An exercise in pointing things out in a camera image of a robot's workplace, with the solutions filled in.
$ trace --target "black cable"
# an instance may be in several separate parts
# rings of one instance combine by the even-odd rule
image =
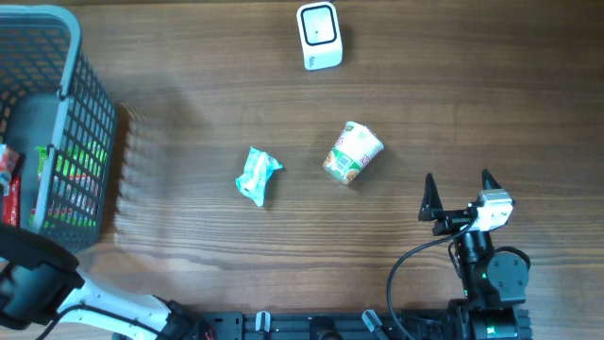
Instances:
[[[495,249],[495,253],[498,253],[501,251],[507,251],[512,254],[516,254],[516,255],[520,256],[522,261],[524,261],[525,264],[527,264],[527,270],[530,269],[530,258],[529,258],[529,255],[527,255],[524,251],[522,251],[516,247],[513,247],[513,246],[501,246],[501,247]]]
[[[449,242],[453,239],[456,239],[462,235],[464,235],[466,232],[468,232],[470,230],[470,228],[472,228],[472,223],[469,223],[466,227],[464,227],[463,229],[461,229],[460,231],[458,231],[457,233],[444,237],[442,239],[438,239],[436,241],[432,241],[432,242],[428,242],[424,245],[421,245],[409,252],[407,252],[407,254],[403,255],[400,259],[398,259],[398,261],[394,264],[393,269],[390,271],[390,275],[388,276],[388,282],[386,284],[386,300],[388,301],[388,309],[390,310],[390,315],[393,317],[394,323],[396,324],[396,326],[403,332],[403,336],[407,336],[408,338],[410,338],[411,340],[415,340],[415,338],[413,338],[409,332],[407,330],[405,330],[405,328],[403,327],[403,324],[398,321],[398,317],[396,317],[396,312],[394,311],[394,307],[393,307],[393,299],[392,299],[392,286],[393,286],[393,278],[394,278],[394,273],[396,273],[396,269],[398,269],[398,267],[403,264],[403,262],[407,259],[409,259],[409,257],[411,257],[413,254],[415,254],[416,252],[422,251],[426,248],[432,247],[432,246],[437,246],[441,243],[444,242]]]
[[[60,322],[60,320],[64,316],[66,316],[68,313],[70,313],[72,311],[77,311],[77,310],[90,311],[90,312],[93,312],[93,313],[97,313],[97,314],[101,314],[101,315],[104,315],[104,316],[108,316],[108,317],[114,318],[116,320],[128,323],[130,325],[133,325],[133,326],[136,326],[136,327],[140,327],[140,328],[144,329],[145,331],[152,332],[155,335],[157,335],[158,337],[165,338],[165,336],[161,335],[160,331],[157,331],[157,330],[155,330],[155,329],[153,329],[153,328],[151,328],[151,327],[149,327],[147,325],[144,325],[144,324],[140,323],[138,320],[132,320],[132,319],[129,319],[127,317],[123,317],[121,315],[117,315],[117,314],[114,314],[112,312],[107,312],[107,311],[104,311],[102,309],[98,309],[96,307],[87,306],[87,305],[81,303],[81,304],[78,304],[78,305],[75,305],[75,306],[68,307],[65,310],[63,310],[61,313],[59,313],[59,315],[57,315],[57,317],[55,317],[55,319],[53,319],[53,321],[50,323],[50,325],[48,325],[48,327],[46,327],[46,329],[42,332],[42,334],[40,334],[40,336],[38,336],[36,338],[36,340],[43,340],[58,325],[58,323]]]
[[[451,251],[451,248],[453,247],[453,245],[455,245],[455,242],[451,242],[451,244],[449,245],[449,259],[451,259],[451,262],[453,263],[453,267],[455,267],[455,272],[457,273],[457,277],[461,279],[461,271],[460,271],[460,267],[457,265],[457,259],[455,259],[455,256],[453,256],[453,252]]]

